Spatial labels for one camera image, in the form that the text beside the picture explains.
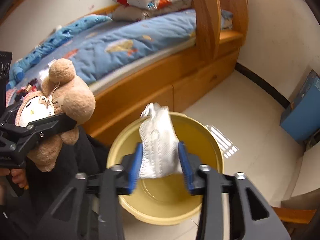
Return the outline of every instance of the wooden drawer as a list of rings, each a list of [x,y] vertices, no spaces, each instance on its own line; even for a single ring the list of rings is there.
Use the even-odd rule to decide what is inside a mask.
[[[143,100],[135,103],[121,114],[112,118],[107,123],[101,123],[99,129],[91,132],[90,135],[105,145],[111,145],[118,134],[130,123],[140,118],[142,111],[150,102],[157,102],[161,106],[168,106],[173,110],[173,87],[168,85]]]
[[[210,63],[173,84],[173,109],[182,112],[218,85],[234,70],[239,50]]]

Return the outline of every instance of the yellow plastic basin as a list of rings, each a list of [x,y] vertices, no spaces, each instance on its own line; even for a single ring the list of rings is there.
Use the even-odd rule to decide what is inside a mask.
[[[171,112],[170,115],[176,135],[185,142],[188,151],[198,155],[202,163],[223,173],[223,157],[211,133],[184,114]],[[124,155],[134,152],[137,143],[141,142],[139,127],[143,121],[134,121],[118,135],[109,152],[108,168],[121,163]],[[143,222],[175,225],[200,211],[202,196],[191,196],[184,187],[183,175],[172,174],[161,179],[141,179],[132,195],[121,195],[119,200],[129,213]]]

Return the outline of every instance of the black camera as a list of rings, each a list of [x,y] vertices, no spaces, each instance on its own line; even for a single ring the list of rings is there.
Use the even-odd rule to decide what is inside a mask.
[[[5,90],[9,79],[11,61],[11,52],[0,51],[0,116],[5,110]]]

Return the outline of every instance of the brown teddy bear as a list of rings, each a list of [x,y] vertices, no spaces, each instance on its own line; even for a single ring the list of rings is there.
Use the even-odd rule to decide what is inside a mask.
[[[76,75],[72,61],[56,60],[49,69],[49,76],[41,84],[42,91],[26,95],[20,106],[16,125],[26,126],[32,122],[54,114],[66,113],[81,125],[93,114],[94,95],[86,83]],[[28,158],[39,170],[51,171],[62,147],[62,143],[73,145],[79,138],[76,126],[70,131],[54,135],[31,150]]]

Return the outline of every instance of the white wall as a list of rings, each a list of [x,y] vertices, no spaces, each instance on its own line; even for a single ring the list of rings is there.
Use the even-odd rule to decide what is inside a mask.
[[[320,26],[304,0],[249,0],[238,62],[291,100],[310,69],[320,73]]]
[[[57,25],[112,4],[111,0],[25,0],[0,26],[0,50],[12,51],[15,62]]]

